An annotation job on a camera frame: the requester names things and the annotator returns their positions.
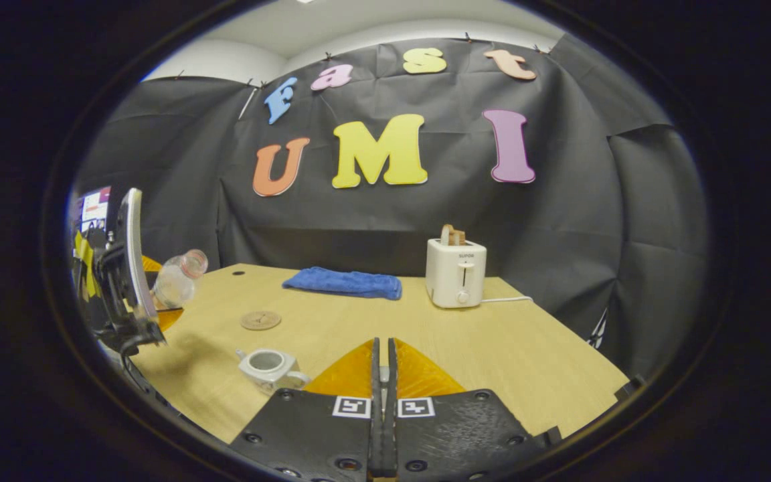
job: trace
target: black backdrop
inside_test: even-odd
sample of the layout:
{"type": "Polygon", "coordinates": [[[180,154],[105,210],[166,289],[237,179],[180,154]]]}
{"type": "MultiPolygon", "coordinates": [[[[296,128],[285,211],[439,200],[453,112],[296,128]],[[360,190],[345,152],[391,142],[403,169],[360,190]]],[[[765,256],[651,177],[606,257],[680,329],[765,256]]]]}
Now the black backdrop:
{"type": "Polygon", "coordinates": [[[606,316],[599,350],[628,375],[651,375],[694,318],[709,259],[707,206],[695,162],[673,122],[608,59],[566,35],[551,53],[475,40],[417,39],[311,64],[255,89],[198,77],[142,82],[112,114],[76,192],[112,186],[145,193],[145,253],[158,260],[201,248],[211,267],[424,274],[425,240],[443,223],[489,249],[501,276],[588,338],[606,316]],[[448,66],[408,74],[403,52],[435,47],[448,66]],[[524,57],[531,82],[483,52],[524,57]],[[330,66],[352,81],[313,92],[330,66]],[[296,76],[290,110],[269,125],[264,98],[296,76]],[[251,102],[242,118],[242,107],[251,102]],[[498,183],[486,109],[526,116],[533,183],[498,183]],[[399,114],[424,116],[419,147],[428,180],[334,189],[333,129],[362,121],[378,138],[399,114]],[[309,137],[296,182],[281,195],[252,189],[256,152],[309,137]]]}

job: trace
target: blue towel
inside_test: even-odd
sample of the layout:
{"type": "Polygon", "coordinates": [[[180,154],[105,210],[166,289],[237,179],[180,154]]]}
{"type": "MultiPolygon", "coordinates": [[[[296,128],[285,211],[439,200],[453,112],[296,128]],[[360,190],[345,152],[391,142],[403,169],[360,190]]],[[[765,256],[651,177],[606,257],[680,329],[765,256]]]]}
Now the blue towel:
{"type": "Polygon", "coordinates": [[[284,281],[282,287],[363,298],[400,299],[404,292],[400,280],[388,274],[330,271],[317,266],[303,269],[284,281]]]}

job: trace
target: computer monitor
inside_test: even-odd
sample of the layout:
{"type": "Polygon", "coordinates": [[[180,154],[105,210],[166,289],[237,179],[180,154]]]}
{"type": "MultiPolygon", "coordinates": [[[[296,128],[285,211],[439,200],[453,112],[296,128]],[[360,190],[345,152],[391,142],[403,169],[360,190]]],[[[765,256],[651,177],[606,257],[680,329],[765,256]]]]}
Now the computer monitor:
{"type": "Polygon", "coordinates": [[[109,213],[109,195],[111,186],[92,190],[77,201],[80,214],[80,231],[87,232],[91,226],[100,231],[106,230],[106,217],[109,213]]]}

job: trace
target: table surface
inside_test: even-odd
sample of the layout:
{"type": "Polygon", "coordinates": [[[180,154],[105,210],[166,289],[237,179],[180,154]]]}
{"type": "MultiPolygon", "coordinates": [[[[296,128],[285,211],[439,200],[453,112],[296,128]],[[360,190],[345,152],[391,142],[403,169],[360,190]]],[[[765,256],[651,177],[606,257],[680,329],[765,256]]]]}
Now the table surface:
{"type": "MultiPolygon", "coordinates": [[[[424,278],[401,277],[398,301],[282,289],[296,270],[238,264],[209,272],[195,298],[165,332],[168,345],[145,345],[132,360],[169,403],[230,443],[266,403],[238,369],[235,350],[286,351],[315,378],[347,351],[379,337],[417,348],[466,390],[489,388],[537,434],[557,425],[568,436],[615,403],[626,376],[587,342],[529,300],[441,309],[424,278]],[[234,275],[244,271],[245,274],[234,275]],[[250,311],[275,311],[273,329],[240,325],[250,311]]],[[[520,296],[487,278],[484,298],[520,296]]]]}

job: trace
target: plastic bottle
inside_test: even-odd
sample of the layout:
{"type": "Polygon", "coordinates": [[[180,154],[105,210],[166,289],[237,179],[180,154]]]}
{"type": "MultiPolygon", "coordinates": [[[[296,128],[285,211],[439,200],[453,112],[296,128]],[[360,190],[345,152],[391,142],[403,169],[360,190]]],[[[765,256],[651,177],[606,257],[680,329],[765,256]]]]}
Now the plastic bottle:
{"type": "Polygon", "coordinates": [[[157,309],[175,309],[195,296],[195,285],[207,271],[207,256],[201,250],[189,250],[174,256],[159,269],[153,285],[153,304],[157,309]]]}

